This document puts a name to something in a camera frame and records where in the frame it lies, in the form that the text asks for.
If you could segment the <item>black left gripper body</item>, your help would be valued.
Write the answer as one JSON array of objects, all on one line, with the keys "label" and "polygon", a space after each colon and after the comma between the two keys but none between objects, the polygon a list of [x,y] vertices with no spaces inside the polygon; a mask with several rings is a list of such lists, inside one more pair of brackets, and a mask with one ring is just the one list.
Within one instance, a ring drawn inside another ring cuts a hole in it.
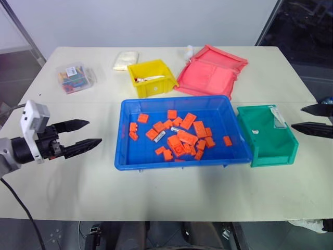
[{"label": "black left gripper body", "polygon": [[59,133],[65,132],[63,123],[55,123],[45,128],[44,132],[38,133],[35,141],[43,159],[49,160],[63,156],[64,147],[57,141]]}]

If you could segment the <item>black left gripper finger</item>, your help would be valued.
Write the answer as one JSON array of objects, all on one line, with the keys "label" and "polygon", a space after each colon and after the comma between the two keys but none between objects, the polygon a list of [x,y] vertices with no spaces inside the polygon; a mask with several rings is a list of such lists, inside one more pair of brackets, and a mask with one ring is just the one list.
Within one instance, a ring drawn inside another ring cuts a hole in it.
[{"label": "black left gripper finger", "polygon": [[64,122],[53,124],[54,132],[56,134],[64,132],[72,132],[81,129],[89,124],[89,121],[82,119],[73,119]]},{"label": "black left gripper finger", "polygon": [[85,152],[88,152],[92,150],[94,147],[96,147],[99,143],[102,142],[102,139],[86,139],[79,142],[76,142],[75,144],[64,147],[62,150],[62,155],[65,159],[83,154]]}]

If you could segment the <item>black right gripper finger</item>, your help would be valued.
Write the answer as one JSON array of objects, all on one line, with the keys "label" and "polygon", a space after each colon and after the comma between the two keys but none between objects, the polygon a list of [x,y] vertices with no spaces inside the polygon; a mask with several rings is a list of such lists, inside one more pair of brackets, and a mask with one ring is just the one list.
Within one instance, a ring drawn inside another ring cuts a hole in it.
[{"label": "black right gripper finger", "polygon": [[302,122],[291,125],[295,130],[311,136],[332,139],[332,126],[319,122]]},{"label": "black right gripper finger", "polygon": [[314,116],[332,117],[333,104],[314,104],[301,108],[301,111]]}]

